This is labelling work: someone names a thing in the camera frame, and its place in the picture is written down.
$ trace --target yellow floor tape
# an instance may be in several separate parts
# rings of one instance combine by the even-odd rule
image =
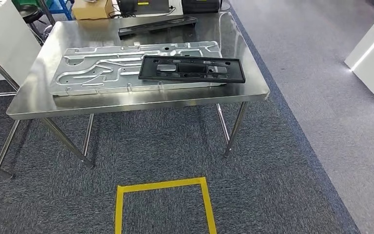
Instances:
[[[207,224],[210,234],[216,234],[216,223],[214,221],[213,210],[211,208],[210,194],[208,193],[208,187],[205,177],[191,178],[191,179],[180,179],[171,180],[158,183],[150,184],[137,184],[129,186],[117,186],[117,204],[115,210],[115,234],[121,234],[122,229],[122,209],[123,209],[123,198],[124,193],[138,192],[153,189],[165,189],[171,187],[180,187],[193,184],[200,184],[201,191],[203,194],[204,208],[206,210]]]

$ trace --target gray floor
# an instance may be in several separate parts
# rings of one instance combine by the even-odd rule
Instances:
[[[0,97],[0,147],[10,100]],[[239,106],[222,107],[231,127]],[[215,105],[98,114],[93,170],[40,121],[23,121],[3,164],[17,178],[0,178],[0,234],[113,233],[117,185],[202,176],[220,234],[357,233],[352,221],[343,229],[276,105],[253,102],[247,113],[228,159]],[[54,121],[82,146],[87,116]],[[197,186],[127,194],[123,210],[124,234],[208,233]]]
[[[374,23],[366,0],[233,0],[362,233],[374,234],[374,96],[343,64]]]

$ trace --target cardboard box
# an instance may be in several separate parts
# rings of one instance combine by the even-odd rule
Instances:
[[[75,0],[72,12],[77,20],[85,19],[109,19],[109,13],[113,15],[114,8],[112,0],[98,0],[97,2],[87,2]]]

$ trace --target stamped metal sheet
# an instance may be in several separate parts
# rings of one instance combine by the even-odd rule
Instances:
[[[221,58],[215,41],[67,49],[54,74],[52,95],[85,95],[217,86],[221,83],[139,80],[145,55]]]

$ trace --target table top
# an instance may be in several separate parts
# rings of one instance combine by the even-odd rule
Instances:
[[[179,16],[57,22],[7,115],[31,119],[163,107],[265,100],[270,90],[230,13],[200,14],[195,27],[173,27],[120,39],[118,29]],[[137,44],[218,42],[224,58],[242,62],[246,83],[216,87],[58,97],[49,84],[67,48]]]

